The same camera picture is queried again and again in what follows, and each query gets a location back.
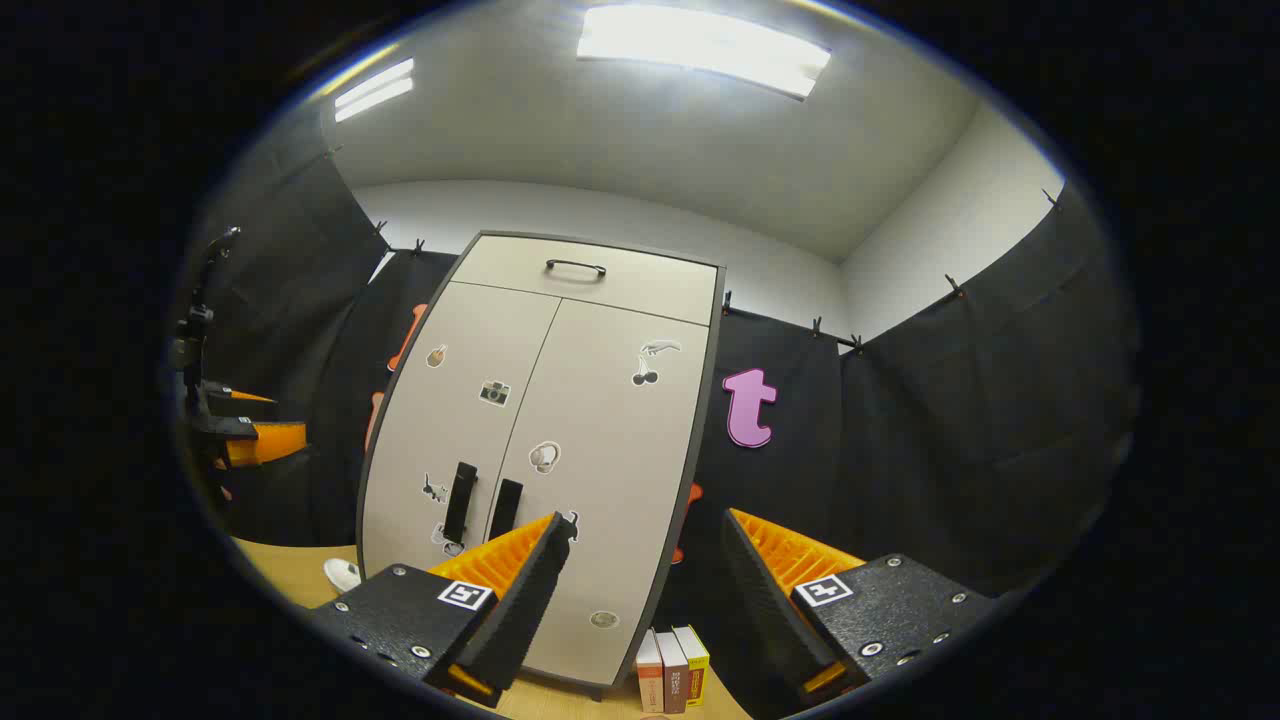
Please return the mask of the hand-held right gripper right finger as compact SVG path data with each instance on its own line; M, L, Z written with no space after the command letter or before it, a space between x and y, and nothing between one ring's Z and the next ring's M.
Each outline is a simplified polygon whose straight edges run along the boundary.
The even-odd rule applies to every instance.
M724 559L745 603L751 659L732 671L767 717L804 714L927 664L1001 596L983 553L966 553L937 515L840 509L823 533L732 509Z

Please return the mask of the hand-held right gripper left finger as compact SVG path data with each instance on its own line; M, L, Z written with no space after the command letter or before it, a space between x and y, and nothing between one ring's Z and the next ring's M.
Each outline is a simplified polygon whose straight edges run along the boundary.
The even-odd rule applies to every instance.
M344 650L494 708L524 666L575 534L552 512L430 570L392 564L308 618Z

